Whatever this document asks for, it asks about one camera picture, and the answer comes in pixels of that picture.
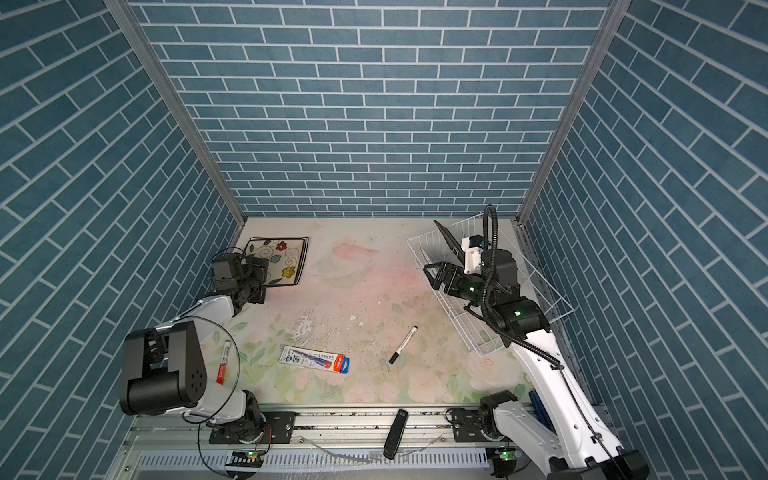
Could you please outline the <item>dark patterned plate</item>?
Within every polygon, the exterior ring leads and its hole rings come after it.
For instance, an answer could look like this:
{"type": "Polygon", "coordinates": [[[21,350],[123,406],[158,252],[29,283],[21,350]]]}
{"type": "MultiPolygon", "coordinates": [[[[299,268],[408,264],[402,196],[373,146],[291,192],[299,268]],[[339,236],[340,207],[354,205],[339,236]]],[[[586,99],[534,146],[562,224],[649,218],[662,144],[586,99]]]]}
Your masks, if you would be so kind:
{"type": "Polygon", "coordinates": [[[267,260],[265,286],[276,288],[300,282],[308,248],[308,237],[251,237],[244,250],[248,256],[267,260]]]}

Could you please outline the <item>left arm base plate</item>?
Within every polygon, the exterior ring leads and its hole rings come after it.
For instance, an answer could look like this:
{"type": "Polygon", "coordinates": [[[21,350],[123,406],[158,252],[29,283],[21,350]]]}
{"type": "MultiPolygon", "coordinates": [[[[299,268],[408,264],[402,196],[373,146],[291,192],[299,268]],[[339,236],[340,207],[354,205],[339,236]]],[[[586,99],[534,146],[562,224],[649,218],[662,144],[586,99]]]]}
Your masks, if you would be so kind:
{"type": "Polygon", "coordinates": [[[287,445],[291,442],[297,413],[267,411],[252,422],[237,420],[211,428],[209,443],[213,445],[287,445]]]}

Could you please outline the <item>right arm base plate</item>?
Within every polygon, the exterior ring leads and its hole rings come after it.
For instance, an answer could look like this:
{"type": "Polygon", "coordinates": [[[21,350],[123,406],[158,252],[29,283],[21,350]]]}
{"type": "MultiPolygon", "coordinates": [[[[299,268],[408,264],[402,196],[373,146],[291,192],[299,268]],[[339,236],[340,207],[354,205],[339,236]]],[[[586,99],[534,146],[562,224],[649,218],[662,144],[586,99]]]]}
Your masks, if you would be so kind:
{"type": "Polygon", "coordinates": [[[444,412],[444,418],[451,427],[454,441],[457,443],[504,442],[508,440],[502,434],[486,427],[477,410],[452,407],[444,412]]]}

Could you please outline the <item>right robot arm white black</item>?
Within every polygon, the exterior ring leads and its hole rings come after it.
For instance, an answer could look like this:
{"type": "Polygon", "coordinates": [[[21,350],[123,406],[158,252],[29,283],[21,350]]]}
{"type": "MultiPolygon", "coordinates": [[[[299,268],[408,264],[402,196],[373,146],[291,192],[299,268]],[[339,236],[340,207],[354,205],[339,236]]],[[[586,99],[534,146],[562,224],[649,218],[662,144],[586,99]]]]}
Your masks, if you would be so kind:
{"type": "Polygon", "coordinates": [[[485,434],[511,440],[549,479],[648,478],[642,454],[625,448],[594,410],[541,308],[521,294],[515,270],[511,256],[496,268],[489,253],[472,273],[451,262],[423,268],[434,290],[465,301],[466,312],[513,351],[550,420],[528,414],[509,392],[492,394],[479,408],[485,434]]]}

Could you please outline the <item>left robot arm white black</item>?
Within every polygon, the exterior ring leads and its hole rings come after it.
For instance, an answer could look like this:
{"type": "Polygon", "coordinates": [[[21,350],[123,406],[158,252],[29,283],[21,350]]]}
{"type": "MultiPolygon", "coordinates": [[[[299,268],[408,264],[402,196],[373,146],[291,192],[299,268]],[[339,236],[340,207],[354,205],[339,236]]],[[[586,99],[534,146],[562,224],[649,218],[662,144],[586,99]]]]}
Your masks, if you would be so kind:
{"type": "Polygon", "coordinates": [[[269,261],[228,248],[212,259],[212,290],[169,322],[129,333],[123,343],[119,403],[129,416],[156,416],[180,411],[194,424],[203,423],[235,442],[251,443],[266,429],[253,393],[223,385],[224,376],[239,375],[222,365],[210,379],[200,338],[224,336],[224,360],[240,357],[234,336],[224,323],[247,303],[266,296],[269,261]]]}

